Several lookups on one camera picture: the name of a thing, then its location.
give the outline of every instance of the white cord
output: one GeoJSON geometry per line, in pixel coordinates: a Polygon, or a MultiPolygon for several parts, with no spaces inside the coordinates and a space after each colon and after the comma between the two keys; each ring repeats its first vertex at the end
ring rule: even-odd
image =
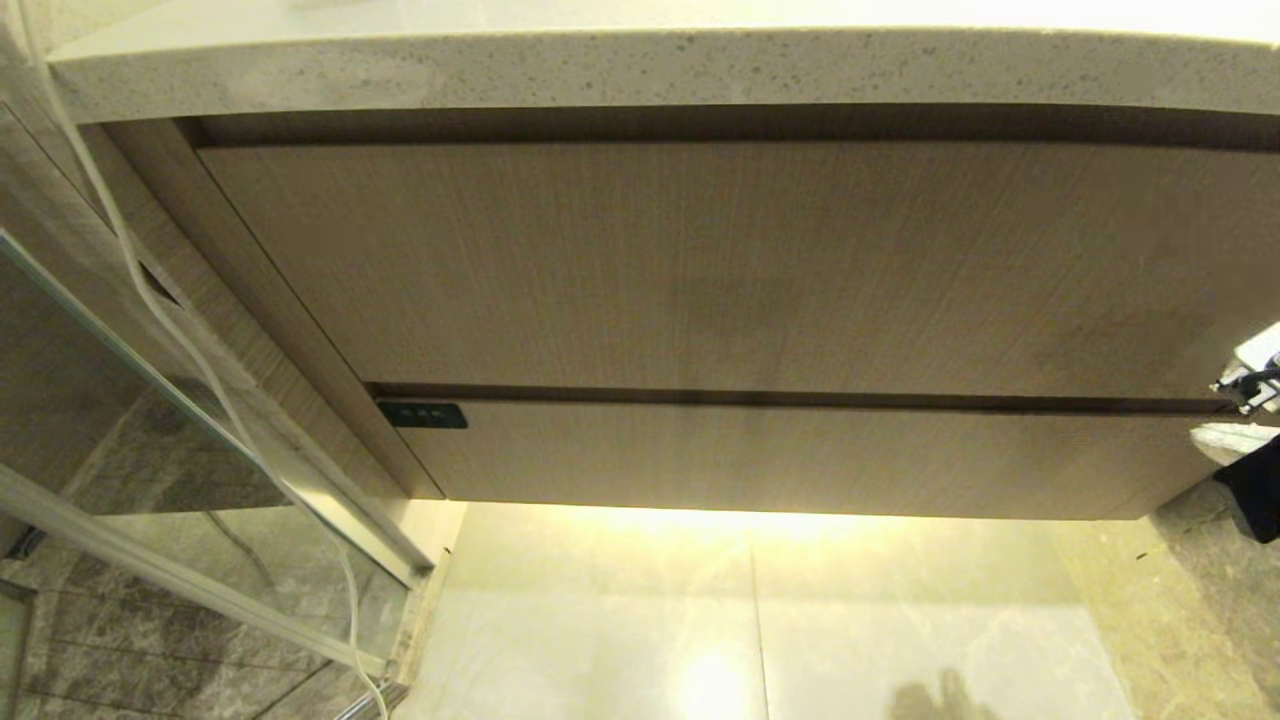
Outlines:
{"type": "MultiPolygon", "coordinates": [[[[209,384],[210,389],[214,391],[214,396],[221,402],[223,407],[227,410],[228,418],[230,418],[232,427],[236,429],[236,434],[248,448],[253,460],[268,474],[273,480],[276,479],[275,473],[271,470],[270,464],[257,450],[257,445],[253,442],[253,437],[250,434],[248,428],[246,428],[244,421],[241,419],[239,411],[230,401],[230,396],[227,393],[227,388],[221,379],[214,372],[212,365],[200,351],[198,347],[182,332],[182,328],[169,318],[160,302],[151,293],[150,286],[146,278],[142,275],[142,265],[138,263],[138,252],[133,234],[129,232],[128,224],[124,222],[124,214],[120,213],[119,205],[115,202],[115,196],[111,195],[110,187],[106,184],[106,179],[102,177],[97,163],[93,160],[92,152],[90,152],[88,145],[84,142],[84,137],[81,135],[79,128],[70,120],[70,115],[67,113],[67,108],[63,105],[61,95],[58,91],[58,86],[54,82],[54,74],[49,69],[49,63],[45,60],[44,50],[40,46],[36,36],[31,29],[29,14],[27,13],[27,0],[18,0],[17,13],[19,15],[19,26],[22,27],[22,33],[27,42],[27,50],[31,53],[32,63],[36,65],[36,72],[40,76],[40,82],[44,86],[45,96],[54,111],[54,119],[63,129],[63,135],[67,136],[68,142],[70,142],[72,149],[76,151],[76,156],[79,159],[81,165],[84,168],[84,173],[88,176],[90,183],[92,183],[93,190],[97,191],[99,199],[101,199],[102,205],[106,208],[106,215],[110,220],[111,229],[115,231],[115,237],[119,240],[120,252],[124,255],[124,264],[129,272],[129,279],[133,281],[133,287],[137,290],[138,295],[142,297],[142,302],[146,304],[147,309],[155,315],[160,325],[164,327],[169,334],[174,337],[178,345],[191,355],[191,359],[200,368],[200,373],[205,375],[205,382],[209,384]]],[[[378,710],[381,714],[383,720],[390,720],[390,714],[387,710],[387,701],[383,700],[383,693],[378,691],[378,685],[369,678],[365,673],[364,666],[360,661],[360,646],[357,643],[358,626],[360,626],[360,585],[356,583],[356,573],[351,568],[351,559],[347,557],[347,547],[343,544],[342,539],[320,519],[319,515],[311,510],[310,506],[303,502],[303,500],[293,492],[291,487],[279,480],[275,482],[276,487],[280,488],[284,495],[293,501],[298,509],[301,509],[316,527],[320,528],[321,534],[329,538],[334,548],[338,552],[338,562],[342,565],[342,571],[347,578],[347,594],[351,605],[351,633],[348,635],[348,644],[351,646],[351,653],[355,660],[356,673],[360,679],[369,688],[369,692],[374,694],[374,700],[378,701],[378,710]]]]}

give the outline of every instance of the wooden cabinet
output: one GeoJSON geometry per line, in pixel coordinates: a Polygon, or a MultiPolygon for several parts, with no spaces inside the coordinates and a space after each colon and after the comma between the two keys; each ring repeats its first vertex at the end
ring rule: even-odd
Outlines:
{"type": "Polygon", "coordinates": [[[966,518],[1137,518],[1212,465],[1184,418],[462,402],[401,429],[451,497],[966,518]]]}
{"type": "Polygon", "coordinates": [[[463,402],[466,430],[402,430],[454,498],[1137,516],[1208,471],[1187,439],[1215,407],[1206,386],[1280,310],[1258,296],[1280,265],[1275,154],[566,142],[200,155],[360,380],[481,398],[463,402]],[[527,388],[540,401],[515,401],[527,388]],[[568,402],[573,388],[790,400],[568,402]],[[806,406],[823,393],[838,401],[806,406]],[[882,397],[913,409],[869,409],[882,397]],[[1042,400],[1030,415],[947,411],[973,397],[1042,400]],[[1071,398],[1106,402],[1074,415],[1071,398]],[[1107,414],[1117,400],[1164,416],[1107,414]]]}
{"type": "Polygon", "coordinates": [[[211,149],[366,382],[1204,397],[1280,159],[955,142],[211,149]]]}

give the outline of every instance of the wall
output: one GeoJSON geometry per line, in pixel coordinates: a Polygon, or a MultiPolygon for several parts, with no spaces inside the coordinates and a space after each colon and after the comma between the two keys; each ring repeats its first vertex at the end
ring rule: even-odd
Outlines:
{"type": "Polygon", "coordinates": [[[58,539],[0,578],[36,591],[22,719],[252,717],[328,666],[58,539]]]}
{"type": "MultiPolygon", "coordinates": [[[[293,506],[113,515],[101,520],[215,582],[347,642],[351,606],[334,546],[293,506]]],[[[348,555],[360,588],[360,646],[388,657],[406,592],[366,556],[348,555]]]]}
{"type": "Polygon", "coordinates": [[[467,503],[451,500],[410,500],[401,519],[401,530],[435,565],[453,550],[466,516],[467,503]]]}
{"type": "Polygon", "coordinates": [[[472,503],[397,717],[1137,715],[1046,524],[472,503]]]}
{"type": "MultiPolygon", "coordinates": [[[[168,0],[26,0],[32,35],[47,54],[77,40],[163,5],[168,0]]],[[[90,183],[77,163],[70,145],[61,137],[46,105],[35,68],[29,64],[28,42],[18,18],[18,0],[0,1],[0,97],[20,115],[49,152],[49,159],[81,193],[96,201],[90,183]]]]}
{"type": "MultiPolygon", "coordinates": [[[[61,491],[143,383],[0,255],[0,462],[61,491]]],[[[0,516],[0,555],[27,525],[0,516]]]]}
{"type": "Polygon", "coordinates": [[[1280,717],[1280,543],[1236,532],[1212,482],[1053,536],[1142,717],[1280,717]]]}

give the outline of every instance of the glass shower door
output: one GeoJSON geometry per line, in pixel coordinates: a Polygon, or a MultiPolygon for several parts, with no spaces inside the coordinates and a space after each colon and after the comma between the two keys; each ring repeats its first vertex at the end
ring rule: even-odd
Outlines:
{"type": "MultiPolygon", "coordinates": [[[[0,254],[0,511],[170,591],[352,664],[328,533],[220,425],[204,383],[122,347],[8,245],[0,254]]],[[[26,528],[0,527],[0,552],[26,528]]],[[[390,655],[402,577],[339,537],[366,670],[390,655]]]]}

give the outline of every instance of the stone countertop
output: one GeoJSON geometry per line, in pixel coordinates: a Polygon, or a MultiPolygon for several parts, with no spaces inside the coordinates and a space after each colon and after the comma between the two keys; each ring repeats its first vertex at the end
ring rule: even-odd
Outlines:
{"type": "Polygon", "coordinates": [[[173,0],[50,54],[78,122],[404,108],[1124,105],[1280,115],[1280,3],[173,0]]]}

